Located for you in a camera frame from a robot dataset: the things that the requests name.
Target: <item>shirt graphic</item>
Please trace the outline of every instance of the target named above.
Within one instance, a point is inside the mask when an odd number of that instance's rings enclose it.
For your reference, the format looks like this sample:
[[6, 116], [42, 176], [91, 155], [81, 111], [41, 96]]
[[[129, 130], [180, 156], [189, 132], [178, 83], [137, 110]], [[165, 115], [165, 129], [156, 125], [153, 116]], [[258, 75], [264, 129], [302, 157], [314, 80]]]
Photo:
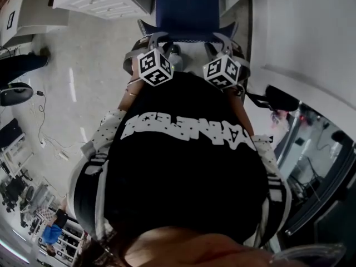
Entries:
[[147, 112], [136, 115], [125, 123], [121, 138], [131, 136], [134, 132], [162, 132], [176, 139], [188, 141], [199, 139], [199, 133], [207, 136], [213, 145], [224, 145], [227, 141], [232, 150], [240, 143], [247, 144], [252, 150], [256, 148], [247, 133], [240, 125], [231, 125], [227, 121], [207, 121], [194, 118], [177, 117], [177, 122], [171, 122], [171, 115], [159, 112]]

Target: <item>floor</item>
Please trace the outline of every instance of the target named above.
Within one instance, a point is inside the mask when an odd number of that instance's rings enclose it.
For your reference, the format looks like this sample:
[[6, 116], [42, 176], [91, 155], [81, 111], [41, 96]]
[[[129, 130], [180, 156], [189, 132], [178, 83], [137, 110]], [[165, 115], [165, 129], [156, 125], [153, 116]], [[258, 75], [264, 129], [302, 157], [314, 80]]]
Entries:
[[[152, 23], [150, 17], [144, 19]], [[222, 18], [222, 25], [239, 22], [235, 41], [244, 52], [248, 36], [248, 0], [240, 1]], [[8, 108], [2, 125], [17, 118], [31, 144], [34, 157], [26, 168], [38, 181], [47, 180], [52, 192], [64, 197], [71, 170], [81, 158], [80, 147], [100, 124], [104, 114], [116, 108], [130, 79], [122, 69], [125, 53], [142, 37], [136, 19], [104, 21], [81, 13], [70, 13], [67, 29], [34, 37], [33, 50], [46, 45], [52, 58], [47, 67], [27, 73], [22, 82], [46, 95], [46, 119], [38, 138], [44, 97]], [[182, 51], [195, 60], [199, 71], [207, 63], [203, 44], [182, 44]], [[45, 147], [39, 139], [45, 134]]]

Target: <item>leg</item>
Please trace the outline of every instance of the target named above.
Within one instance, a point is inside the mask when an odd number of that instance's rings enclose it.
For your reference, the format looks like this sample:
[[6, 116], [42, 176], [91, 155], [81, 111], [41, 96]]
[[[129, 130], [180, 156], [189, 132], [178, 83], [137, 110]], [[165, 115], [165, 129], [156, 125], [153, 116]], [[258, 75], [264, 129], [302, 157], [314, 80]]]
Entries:
[[63, 199], [63, 201], [61, 202], [61, 206], [60, 206], [60, 210], [66, 212], [66, 209], [67, 209], [67, 196]]
[[58, 209], [56, 212], [57, 219], [54, 224], [58, 225], [61, 229], [66, 225], [68, 220], [68, 215], [62, 209]]
[[20, 55], [0, 60], [0, 86], [4, 86], [28, 71], [36, 70], [47, 64], [47, 56]]

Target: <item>blue chair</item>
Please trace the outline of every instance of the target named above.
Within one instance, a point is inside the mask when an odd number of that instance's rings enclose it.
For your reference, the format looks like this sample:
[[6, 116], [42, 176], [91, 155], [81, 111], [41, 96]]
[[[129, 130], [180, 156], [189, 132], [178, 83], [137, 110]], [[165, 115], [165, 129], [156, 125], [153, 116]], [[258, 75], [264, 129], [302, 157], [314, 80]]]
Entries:
[[163, 42], [220, 42], [213, 33], [232, 38], [237, 23], [220, 28], [219, 0], [156, 0], [156, 26], [139, 20], [144, 36], [167, 32]]

